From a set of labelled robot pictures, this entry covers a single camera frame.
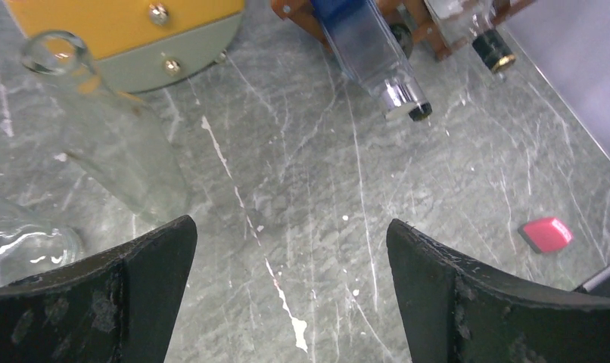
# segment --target blue bottle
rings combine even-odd
[[[311,0],[343,71],[379,100],[386,119],[432,113],[414,71],[373,0]]]

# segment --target black bottle cap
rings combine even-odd
[[[394,38],[399,42],[399,46],[403,49],[406,57],[409,58],[412,55],[412,32],[409,30],[406,24],[394,23],[390,24],[390,31]]]
[[[413,121],[422,121],[430,114],[432,114],[432,106],[427,102],[408,113]]]
[[[472,47],[492,73],[508,69],[516,60],[506,41],[495,29],[486,30],[478,36],[472,42]]]

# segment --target brass knob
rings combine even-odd
[[[149,20],[156,25],[164,25],[169,21],[169,11],[160,2],[149,5]]]
[[[180,67],[180,63],[173,58],[167,58],[164,62],[163,62],[163,68],[164,71],[167,75],[169,75],[170,77],[175,77],[178,76],[180,74],[180,72],[182,71],[182,67]]]

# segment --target yellow device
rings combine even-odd
[[[115,89],[173,83],[223,57],[244,0],[5,0],[27,37],[66,30],[83,39]]]

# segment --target clear plastic container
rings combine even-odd
[[[386,119],[432,112],[414,70],[373,0],[312,0],[343,71],[377,98]]]
[[[492,73],[512,66],[516,56],[494,29],[490,15],[493,0],[425,0],[448,47],[471,43]]]
[[[0,198],[0,287],[82,258],[76,232]]]
[[[160,119],[144,101],[106,86],[80,38],[38,34],[22,63],[64,111],[61,143],[70,159],[146,222],[188,212],[190,189]]]

